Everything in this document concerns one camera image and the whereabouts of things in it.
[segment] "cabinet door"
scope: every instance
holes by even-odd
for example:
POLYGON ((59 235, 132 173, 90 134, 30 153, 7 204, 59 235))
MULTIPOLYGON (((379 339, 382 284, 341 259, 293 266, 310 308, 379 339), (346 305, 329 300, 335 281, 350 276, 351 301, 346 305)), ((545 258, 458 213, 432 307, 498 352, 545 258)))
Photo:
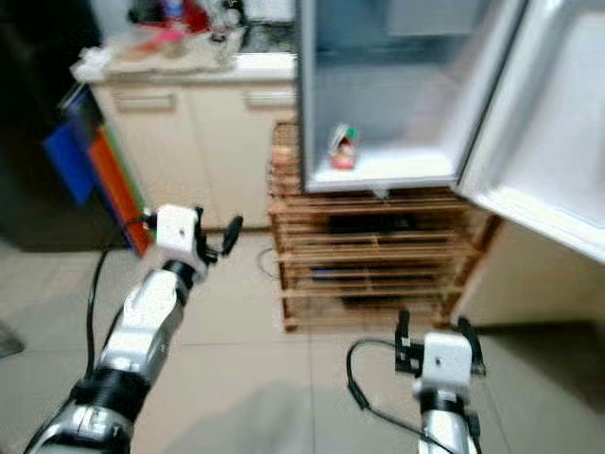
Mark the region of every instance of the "cabinet door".
POLYGON ((222 223, 268 226, 267 162, 278 117, 294 114, 289 84, 214 85, 189 89, 200 151, 222 223))
POLYGON ((605 1, 529 2, 461 193, 605 262, 605 1))
POLYGON ((182 89, 113 85, 96 87, 95 97, 150 207, 200 205, 204 225, 218 227, 207 169, 182 89))

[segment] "wooden rack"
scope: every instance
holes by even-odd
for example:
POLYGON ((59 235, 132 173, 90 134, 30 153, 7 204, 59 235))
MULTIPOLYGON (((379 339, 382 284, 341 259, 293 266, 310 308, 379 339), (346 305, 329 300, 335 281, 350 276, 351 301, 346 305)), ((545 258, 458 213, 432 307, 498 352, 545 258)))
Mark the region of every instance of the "wooden rack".
POLYGON ((286 329, 393 327, 404 307, 416 321, 449 322, 497 217, 446 187, 392 191, 385 200, 304 194, 293 120, 277 123, 269 167, 286 329))

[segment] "white countertop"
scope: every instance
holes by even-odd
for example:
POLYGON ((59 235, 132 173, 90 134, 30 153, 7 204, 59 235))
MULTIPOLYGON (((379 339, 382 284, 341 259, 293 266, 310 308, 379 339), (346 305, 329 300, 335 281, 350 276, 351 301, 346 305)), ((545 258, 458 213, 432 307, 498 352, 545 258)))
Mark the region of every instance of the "white countertop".
POLYGON ((79 61, 71 68, 77 81, 90 84, 112 83, 115 81, 136 81, 144 83, 233 83, 233 82, 290 82, 296 78, 296 55, 289 53, 238 54, 235 66, 224 72, 196 73, 140 73, 127 78, 117 78, 103 74, 98 67, 91 67, 79 61))

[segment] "tile floor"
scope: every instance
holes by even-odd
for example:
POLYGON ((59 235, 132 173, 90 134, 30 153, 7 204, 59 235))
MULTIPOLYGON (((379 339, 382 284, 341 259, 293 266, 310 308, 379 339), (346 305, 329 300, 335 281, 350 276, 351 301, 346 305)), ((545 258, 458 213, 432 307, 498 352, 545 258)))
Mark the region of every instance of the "tile floor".
MULTIPOLYGON (((269 245, 267 235, 243 235, 233 256, 191 295, 133 452, 415 452, 412 437, 361 413, 346 391, 346 349, 368 333, 280 331, 274 284, 255 265, 269 245)), ((0 244, 0 320, 27 344, 24 353, 0 359, 3 454, 22 452, 84 368, 85 300, 96 258, 0 244)), ((110 255, 98 289, 98 338, 153 261, 126 251, 110 255)), ((604 452, 601 340, 590 326, 484 336, 489 375, 472 391, 483 452, 604 452)), ((369 347, 356 369, 376 404, 418 423, 411 380, 394 374, 390 352, 369 347)))

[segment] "black cable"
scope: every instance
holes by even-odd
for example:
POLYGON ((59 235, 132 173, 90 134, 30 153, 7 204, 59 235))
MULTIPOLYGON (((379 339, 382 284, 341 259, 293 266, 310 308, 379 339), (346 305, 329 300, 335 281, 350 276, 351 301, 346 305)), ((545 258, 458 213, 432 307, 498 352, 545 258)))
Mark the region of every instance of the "black cable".
POLYGON ((86 358, 86 373, 84 374, 85 378, 90 378, 94 369, 95 369, 95 300, 96 300, 96 288, 98 286, 98 279, 101 275, 101 270, 103 268, 103 264, 105 263, 105 259, 107 255, 111 251, 111 246, 113 242, 121 236, 128 228, 133 224, 138 224, 140 222, 145 222, 147 217, 141 216, 139 218, 134 218, 124 222, 119 230, 112 235, 112 238, 107 243, 107 245, 103 248, 101 255, 98 257, 95 267, 95 274, 93 275, 93 281, 91 282, 91 287, 88 292, 88 305, 86 307, 86 350, 87 350, 87 358, 86 358))
POLYGON ((120 306, 119 310, 113 316, 112 324, 110 324, 110 329, 107 330, 107 334, 105 335, 105 341, 103 342, 103 348, 107 347, 108 342, 110 341, 110 337, 112 336, 113 330, 117 325, 118 320, 124 313, 124 306, 120 306))
POLYGON ((86 373, 85 378, 90 378, 95 371, 95 299, 96 299, 96 287, 98 285, 98 278, 101 275, 101 269, 107 258, 109 250, 105 250, 98 257, 95 267, 95 274, 93 275, 93 281, 91 282, 90 290, 88 291, 88 305, 86 307, 86 373))
POLYGON ((471 437, 471 439, 473 440, 473 444, 475 445, 476 454, 483 454, 483 451, 481 451, 481 443, 479 442, 479 437, 471 437))
POLYGON ((267 253, 270 253, 271 251, 273 251, 273 248, 265 248, 263 251, 261 251, 260 253, 258 253, 256 255, 256 266, 258 267, 258 269, 263 273, 266 274, 268 277, 270 277, 271 279, 275 279, 275 276, 268 272, 267 270, 265 270, 265 267, 263 266, 263 257, 265 255, 267 255, 267 253))
POLYGON ((360 339, 360 340, 356 341, 353 345, 351 345, 351 347, 349 348, 349 351, 347 352, 347 363, 346 363, 347 379, 349 381, 348 387, 349 387, 349 391, 353 395, 353 398, 355 399, 355 402, 357 403, 359 408, 362 410, 369 411, 371 414, 373 414, 377 418, 382 419, 383 421, 387 421, 388 423, 391 423, 398 428, 402 428, 404 430, 407 430, 408 432, 415 434, 424 442, 432 443, 433 445, 437 445, 438 447, 440 447, 444 451, 448 452, 449 454, 457 454, 455 451, 453 451, 446 445, 442 444, 439 440, 424 433, 424 431, 422 429, 416 428, 416 427, 412 426, 410 423, 401 421, 400 419, 397 419, 390 414, 384 413, 380 410, 376 410, 372 407, 372 405, 370 404, 370 401, 368 400, 366 395, 363 393, 363 391, 361 391, 361 387, 357 384, 357 382, 354 379, 354 375, 353 375, 353 353, 354 353, 355 349, 357 349, 361 345, 367 345, 367 344, 382 345, 382 346, 391 348, 393 350, 395 349, 394 342, 391 342, 389 340, 383 340, 383 339, 375 339, 375 338, 360 339))

